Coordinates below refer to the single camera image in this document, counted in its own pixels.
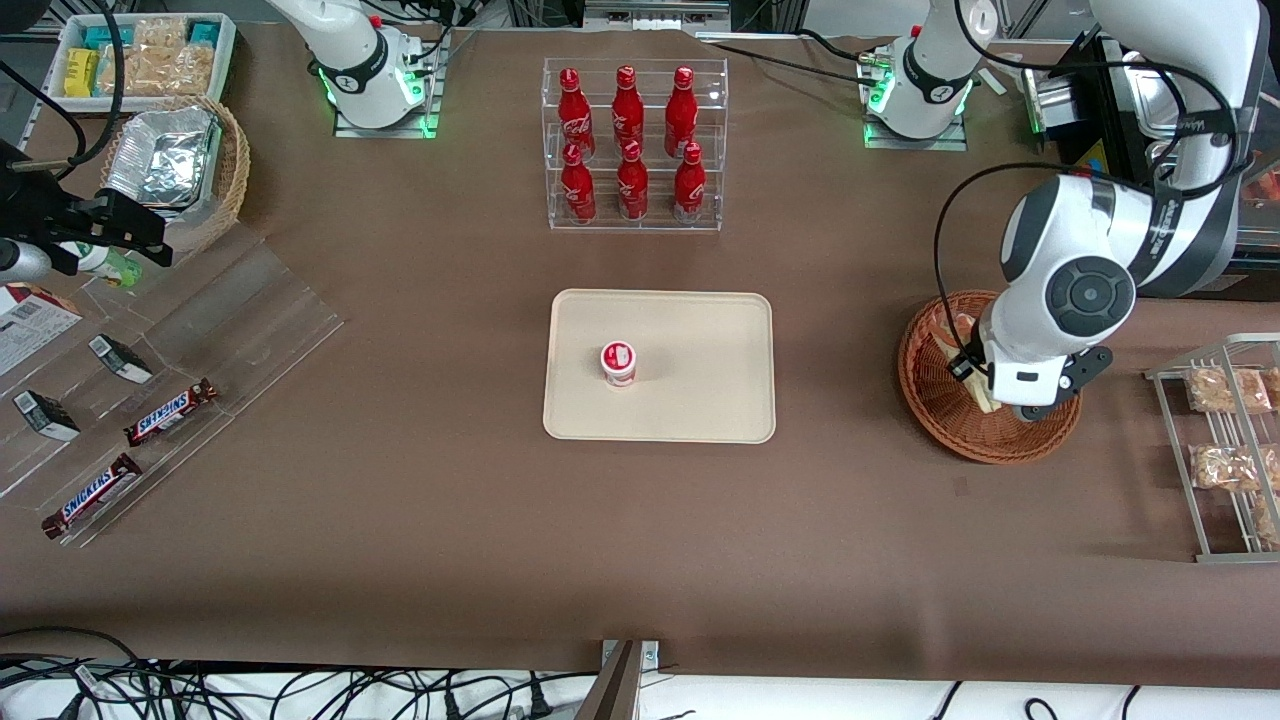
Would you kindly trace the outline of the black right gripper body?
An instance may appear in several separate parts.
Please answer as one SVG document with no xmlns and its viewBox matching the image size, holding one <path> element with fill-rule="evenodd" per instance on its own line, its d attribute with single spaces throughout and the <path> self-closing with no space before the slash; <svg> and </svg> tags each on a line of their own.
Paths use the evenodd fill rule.
<svg viewBox="0 0 1280 720">
<path fill-rule="evenodd" d="M 14 145 L 1 141 L 1 274 L 76 275 L 81 256 L 63 245 L 88 243 L 93 219 L 84 200 L 63 190 L 49 172 L 12 168 L 26 159 Z"/>
</svg>

